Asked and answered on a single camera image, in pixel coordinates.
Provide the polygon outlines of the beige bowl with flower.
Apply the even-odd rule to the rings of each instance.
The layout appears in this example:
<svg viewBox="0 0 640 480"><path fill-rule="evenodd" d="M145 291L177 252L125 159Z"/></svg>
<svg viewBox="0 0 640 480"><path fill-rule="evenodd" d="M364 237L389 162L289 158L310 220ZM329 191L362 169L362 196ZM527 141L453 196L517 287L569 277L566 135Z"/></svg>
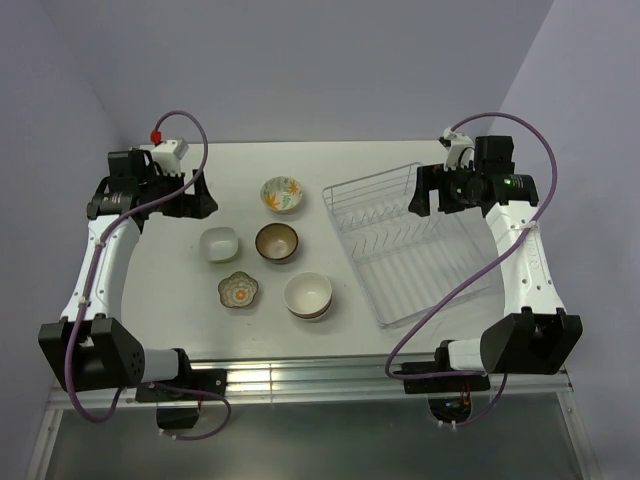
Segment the beige bowl with flower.
<svg viewBox="0 0 640 480"><path fill-rule="evenodd" d="M312 313L331 305L332 286L323 275L302 272L293 276L285 285L283 298L286 308L299 313Z"/></svg>

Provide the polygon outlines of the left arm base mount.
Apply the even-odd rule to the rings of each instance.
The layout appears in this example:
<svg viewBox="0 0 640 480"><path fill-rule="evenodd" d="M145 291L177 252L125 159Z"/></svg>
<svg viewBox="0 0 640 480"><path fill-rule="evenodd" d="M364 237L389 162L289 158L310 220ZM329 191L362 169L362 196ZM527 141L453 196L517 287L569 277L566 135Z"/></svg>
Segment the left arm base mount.
<svg viewBox="0 0 640 480"><path fill-rule="evenodd" d="M194 370L185 379L169 380L138 387L135 402L156 406L156 425L160 433L180 441L196 441L220 433L231 419L231 405L226 398L225 369ZM202 419L205 401L219 401L225 407L220 424L206 433L194 428Z"/></svg>

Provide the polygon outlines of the red bowl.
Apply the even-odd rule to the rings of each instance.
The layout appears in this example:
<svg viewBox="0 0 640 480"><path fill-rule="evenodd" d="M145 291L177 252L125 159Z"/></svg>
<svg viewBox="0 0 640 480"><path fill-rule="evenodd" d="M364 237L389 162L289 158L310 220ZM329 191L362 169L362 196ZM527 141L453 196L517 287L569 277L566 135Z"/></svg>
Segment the red bowl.
<svg viewBox="0 0 640 480"><path fill-rule="evenodd" d="M323 309L318 310L316 312L312 312L312 313L303 314L299 312L294 312L292 310L290 310L290 313L294 315L296 318L301 319L303 321L315 322L315 321L319 321L327 313L330 307L331 305L327 304Z"/></svg>

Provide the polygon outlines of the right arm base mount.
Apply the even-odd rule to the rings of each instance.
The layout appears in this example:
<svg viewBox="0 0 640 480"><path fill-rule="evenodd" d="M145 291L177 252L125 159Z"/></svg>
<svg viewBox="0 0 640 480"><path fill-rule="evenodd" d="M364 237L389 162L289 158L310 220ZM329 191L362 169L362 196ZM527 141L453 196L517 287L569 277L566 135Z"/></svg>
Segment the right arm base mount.
<svg viewBox="0 0 640 480"><path fill-rule="evenodd" d="M404 380L408 395L427 394L431 414L437 421L453 425L468 421L472 415L471 394L491 387L486 376L465 375Z"/></svg>

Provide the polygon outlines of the floral leaf pattern bowl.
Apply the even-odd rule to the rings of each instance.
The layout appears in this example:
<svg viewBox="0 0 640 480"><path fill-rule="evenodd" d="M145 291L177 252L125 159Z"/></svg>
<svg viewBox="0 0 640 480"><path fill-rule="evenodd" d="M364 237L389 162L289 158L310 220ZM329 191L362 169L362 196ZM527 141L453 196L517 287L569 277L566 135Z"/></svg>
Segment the floral leaf pattern bowl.
<svg viewBox="0 0 640 480"><path fill-rule="evenodd" d="M270 211L290 214L302 206L304 190L300 182L293 177L276 176L261 186L260 199Z"/></svg>

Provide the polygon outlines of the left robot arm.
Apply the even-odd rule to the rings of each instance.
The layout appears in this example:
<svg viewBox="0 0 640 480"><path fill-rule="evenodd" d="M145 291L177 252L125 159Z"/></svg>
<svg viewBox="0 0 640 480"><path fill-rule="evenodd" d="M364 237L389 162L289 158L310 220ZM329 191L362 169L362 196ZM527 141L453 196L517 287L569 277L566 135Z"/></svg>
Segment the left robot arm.
<svg viewBox="0 0 640 480"><path fill-rule="evenodd" d="M181 348L151 350L122 324L122 296L133 251L149 216L204 219L215 212L203 176L181 192L180 161L188 146L168 140L151 150L108 155L109 174L87 205L88 242L81 271L59 321L41 326L38 343L61 387L76 392L159 381L183 399L195 375Z"/></svg>

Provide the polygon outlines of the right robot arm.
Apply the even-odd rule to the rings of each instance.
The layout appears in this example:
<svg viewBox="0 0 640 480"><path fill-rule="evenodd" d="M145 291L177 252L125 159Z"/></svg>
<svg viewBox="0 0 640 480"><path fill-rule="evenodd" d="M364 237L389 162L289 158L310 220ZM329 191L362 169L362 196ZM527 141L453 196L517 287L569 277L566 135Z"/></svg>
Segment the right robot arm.
<svg viewBox="0 0 640 480"><path fill-rule="evenodd" d="M435 383L452 390L468 372L554 375L583 333L581 319L567 312L552 281L538 224L541 212L533 178L518 174L509 136L474 139L446 130L441 165L422 166L409 211L455 214L478 208L496 244L504 287L502 319L478 338L446 340L437 349Z"/></svg>

